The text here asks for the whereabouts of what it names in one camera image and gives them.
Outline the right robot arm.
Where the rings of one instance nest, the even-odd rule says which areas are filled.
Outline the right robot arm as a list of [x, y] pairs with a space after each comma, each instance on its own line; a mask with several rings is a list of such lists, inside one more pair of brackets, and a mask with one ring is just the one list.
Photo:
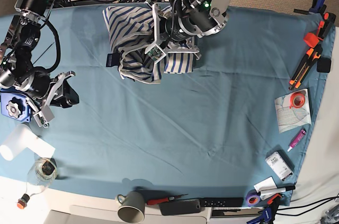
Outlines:
[[[51, 73], [61, 61], [61, 45], [49, 15], [56, 0], [17, 0], [6, 38], [1, 44], [1, 113], [20, 122], [35, 120], [48, 128], [55, 117], [51, 107], [69, 108], [79, 103], [79, 96], [69, 85], [73, 71]], [[32, 51], [46, 26], [54, 37], [56, 60], [49, 68], [35, 66]]]

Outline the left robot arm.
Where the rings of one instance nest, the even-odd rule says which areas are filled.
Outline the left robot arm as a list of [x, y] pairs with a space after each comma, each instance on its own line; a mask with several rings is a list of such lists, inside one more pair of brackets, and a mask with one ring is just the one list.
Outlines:
[[154, 36], [145, 54], [155, 63], [170, 53], [192, 53], [200, 57], [194, 39], [216, 34], [226, 26], [230, 1], [170, 0], [172, 10], [165, 13], [156, 3], [148, 0], [153, 14]]

